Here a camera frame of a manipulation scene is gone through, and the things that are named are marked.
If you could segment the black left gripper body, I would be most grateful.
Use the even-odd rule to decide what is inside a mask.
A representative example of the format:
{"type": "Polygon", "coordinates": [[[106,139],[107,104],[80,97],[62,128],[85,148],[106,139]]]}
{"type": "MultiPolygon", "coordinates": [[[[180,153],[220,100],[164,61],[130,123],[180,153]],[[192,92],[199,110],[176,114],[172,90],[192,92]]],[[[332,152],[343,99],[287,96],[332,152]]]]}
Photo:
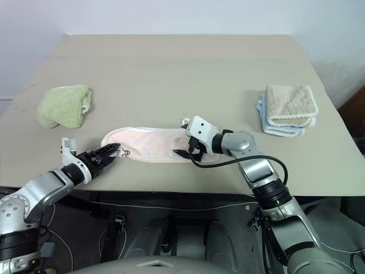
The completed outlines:
{"type": "Polygon", "coordinates": [[[98,149],[90,152],[82,152],[76,157],[84,163],[91,174],[91,178],[94,179],[98,177],[105,167],[104,164],[104,154],[105,149],[98,149]]]}

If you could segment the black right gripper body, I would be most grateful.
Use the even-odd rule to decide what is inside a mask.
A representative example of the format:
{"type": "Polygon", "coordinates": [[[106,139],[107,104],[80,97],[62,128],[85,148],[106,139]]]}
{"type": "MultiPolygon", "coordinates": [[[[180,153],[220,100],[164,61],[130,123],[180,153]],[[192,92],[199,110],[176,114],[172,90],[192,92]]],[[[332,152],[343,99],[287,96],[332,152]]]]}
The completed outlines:
{"type": "Polygon", "coordinates": [[[203,118],[192,118],[186,126],[186,135],[189,138],[187,151],[194,160],[202,160],[206,151],[206,142],[209,140],[209,125],[203,118]]]}

